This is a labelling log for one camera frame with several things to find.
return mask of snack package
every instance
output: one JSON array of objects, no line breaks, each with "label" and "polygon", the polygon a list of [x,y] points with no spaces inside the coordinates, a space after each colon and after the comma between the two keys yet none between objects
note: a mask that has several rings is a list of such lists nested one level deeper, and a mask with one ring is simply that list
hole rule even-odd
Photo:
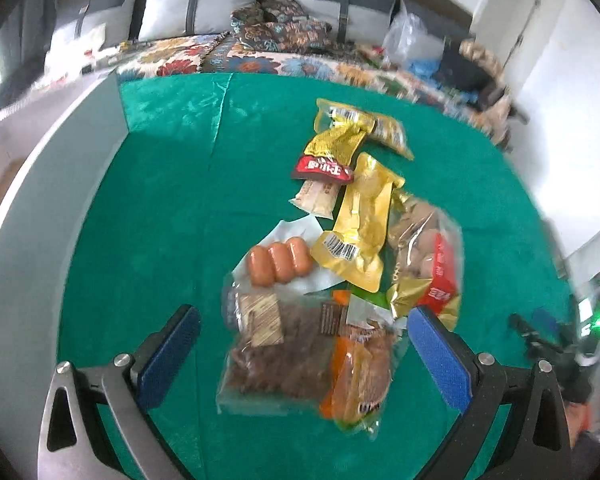
[{"label": "snack package", "polygon": [[305,264],[309,264],[302,270],[300,267],[304,265],[297,261],[296,251],[291,251],[291,248],[288,253],[282,250],[283,246],[298,237],[310,248],[323,232],[318,220],[312,215],[292,222],[281,220],[257,246],[247,250],[232,271],[234,280],[245,283],[246,286],[251,285],[255,278],[254,286],[266,285],[276,292],[289,291],[296,294],[317,292],[341,283],[341,277],[329,269],[313,264],[310,259],[307,261],[307,258],[302,258]]},{"label": "snack package", "polygon": [[407,144],[407,133],[403,124],[392,117],[363,112],[351,105],[318,99],[318,114],[314,121],[314,130],[322,132],[343,121],[352,121],[368,133],[368,138],[384,144],[394,152],[413,160],[413,153]]},{"label": "snack package", "polygon": [[305,180],[298,194],[289,202],[302,211],[333,220],[333,208],[339,191],[337,184]]},{"label": "snack package", "polygon": [[314,260],[353,285],[377,292],[391,192],[403,184],[401,176],[360,153],[355,181],[347,186],[333,231],[323,232],[312,245]]},{"label": "snack package", "polygon": [[453,330],[458,322],[464,264],[460,227],[442,209],[396,189],[387,242],[395,255],[392,286],[386,294],[394,317],[426,305]]},{"label": "snack package", "polygon": [[366,133],[352,121],[342,121],[318,133],[305,147],[291,178],[349,184],[353,181],[349,165]]},{"label": "snack package", "polygon": [[219,410],[284,415],[309,408],[344,431],[376,436],[406,350],[405,320],[395,322],[390,311],[346,290],[282,296],[270,289],[243,292],[233,282],[223,306],[239,335],[227,355]]}]

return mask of orange sausage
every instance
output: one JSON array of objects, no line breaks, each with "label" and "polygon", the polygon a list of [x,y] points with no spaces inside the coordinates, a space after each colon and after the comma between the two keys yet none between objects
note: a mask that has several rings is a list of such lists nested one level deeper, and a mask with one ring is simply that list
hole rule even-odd
[{"label": "orange sausage", "polygon": [[273,261],[277,282],[288,283],[295,278],[294,261],[291,257],[291,251],[285,244],[273,242],[269,246],[269,256]]},{"label": "orange sausage", "polygon": [[294,236],[286,241],[286,246],[291,252],[296,275],[306,276],[311,272],[311,269],[314,268],[314,259],[309,253],[309,247],[306,246],[306,242],[301,237]]},{"label": "orange sausage", "polygon": [[276,281],[271,257],[267,250],[260,245],[249,250],[247,268],[253,286],[271,286]]}]

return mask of gold foil package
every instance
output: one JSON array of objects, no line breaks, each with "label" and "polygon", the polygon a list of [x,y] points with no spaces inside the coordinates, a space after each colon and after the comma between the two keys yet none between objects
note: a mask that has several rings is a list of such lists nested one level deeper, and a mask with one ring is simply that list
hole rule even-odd
[{"label": "gold foil package", "polygon": [[453,330],[458,322],[464,259],[460,227],[441,209],[396,189],[387,242],[395,255],[387,292],[394,317],[426,305]]},{"label": "gold foil package", "polygon": [[393,187],[404,179],[368,153],[360,153],[355,180],[347,190],[333,231],[325,231],[311,249],[311,256],[344,280],[377,292],[383,263],[379,252],[386,238],[386,224]]},{"label": "gold foil package", "polygon": [[307,144],[292,178],[349,184],[353,172],[349,164],[367,131],[352,121],[343,121],[318,133]]},{"label": "gold foil package", "polygon": [[314,121],[316,132],[342,122],[351,121],[367,131],[368,138],[384,144],[400,155],[413,160],[403,124],[386,115],[362,111],[354,106],[318,99],[318,114]]}]

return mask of plastic bag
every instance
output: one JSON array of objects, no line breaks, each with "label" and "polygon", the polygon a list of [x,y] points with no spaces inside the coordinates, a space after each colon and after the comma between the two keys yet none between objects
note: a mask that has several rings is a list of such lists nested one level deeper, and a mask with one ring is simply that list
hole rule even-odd
[{"label": "plastic bag", "polygon": [[222,303],[227,326],[239,335],[227,354],[219,411],[311,409],[344,431],[375,437],[406,350],[404,320],[394,322],[388,310],[346,290],[319,296],[243,290],[231,282]]},{"label": "plastic bag", "polygon": [[394,18],[382,42],[385,57],[403,69],[417,59],[442,58],[445,44],[427,34],[427,28],[415,14],[401,10]]},{"label": "plastic bag", "polygon": [[458,322],[464,251],[460,227],[403,189],[392,193],[387,242],[395,265],[387,301],[394,317],[428,306],[449,329]]}]

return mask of table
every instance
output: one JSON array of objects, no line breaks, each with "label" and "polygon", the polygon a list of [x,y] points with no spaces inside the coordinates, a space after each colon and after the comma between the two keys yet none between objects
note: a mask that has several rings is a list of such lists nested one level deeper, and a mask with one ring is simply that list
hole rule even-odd
[{"label": "table", "polygon": [[[170,76],[126,83],[121,93],[130,133],[75,249],[58,359],[101,364],[133,351],[181,303],[198,307],[202,335],[165,403],[151,412],[197,479],[409,479],[457,416],[413,348],[398,368],[374,442],[344,435],[313,413],[217,413],[232,341],[221,319],[222,280],[280,219],[304,215],[288,202],[300,187],[289,174],[313,134],[318,97],[405,124],[414,162],[369,142],[364,150],[461,225],[466,260],[457,332],[474,351],[525,365],[508,315],[544,306],[566,316],[569,288],[556,277],[531,201],[502,154],[471,127],[373,92],[275,75]],[[501,408],[471,476],[486,467],[506,412]],[[120,438],[112,438],[119,449]],[[130,458],[121,459],[135,474]]]}]

